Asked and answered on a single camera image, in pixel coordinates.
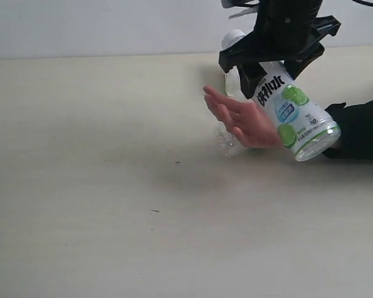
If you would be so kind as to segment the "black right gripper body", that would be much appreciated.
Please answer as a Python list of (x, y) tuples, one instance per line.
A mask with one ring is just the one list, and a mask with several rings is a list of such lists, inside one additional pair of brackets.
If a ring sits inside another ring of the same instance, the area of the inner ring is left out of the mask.
[(334, 16), (319, 17), (322, 1), (222, 1), (224, 8), (241, 7), (231, 19), (256, 14), (253, 31), (219, 53), (228, 72), (243, 63), (284, 61), (282, 55), (324, 52), (321, 40), (334, 37), (341, 26)]

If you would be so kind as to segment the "black sleeved forearm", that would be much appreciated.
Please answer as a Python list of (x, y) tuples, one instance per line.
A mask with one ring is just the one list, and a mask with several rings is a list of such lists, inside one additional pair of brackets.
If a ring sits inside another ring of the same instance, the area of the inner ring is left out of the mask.
[(373, 161), (373, 100), (349, 106), (345, 102), (331, 104), (325, 111), (341, 129), (338, 145), (323, 155), (329, 159)]

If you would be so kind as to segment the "bare open human hand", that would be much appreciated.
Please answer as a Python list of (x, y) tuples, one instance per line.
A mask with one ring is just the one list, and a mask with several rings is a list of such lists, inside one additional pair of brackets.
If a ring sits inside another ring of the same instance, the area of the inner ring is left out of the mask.
[(203, 90), (210, 112), (244, 147), (264, 149), (282, 146), (277, 129), (256, 103), (236, 101), (210, 86), (205, 86)]

